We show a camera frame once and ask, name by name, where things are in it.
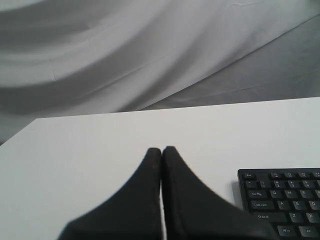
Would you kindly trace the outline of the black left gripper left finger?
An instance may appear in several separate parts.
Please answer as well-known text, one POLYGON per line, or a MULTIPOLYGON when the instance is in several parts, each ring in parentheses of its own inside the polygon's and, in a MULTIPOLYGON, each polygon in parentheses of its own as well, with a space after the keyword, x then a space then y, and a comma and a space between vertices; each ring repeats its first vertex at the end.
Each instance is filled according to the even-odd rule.
POLYGON ((134 174, 107 201, 70 221, 61 240, 160 240, 162 153, 149 148, 134 174))

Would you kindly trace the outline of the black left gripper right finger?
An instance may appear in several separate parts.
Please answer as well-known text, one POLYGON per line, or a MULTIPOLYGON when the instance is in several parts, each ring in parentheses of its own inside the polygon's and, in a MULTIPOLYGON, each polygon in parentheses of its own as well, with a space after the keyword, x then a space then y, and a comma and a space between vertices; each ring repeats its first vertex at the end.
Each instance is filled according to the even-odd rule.
POLYGON ((266 221, 237 208, 208 188, 178 150, 162 152, 161 188, 169 240, 276 240, 266 221))

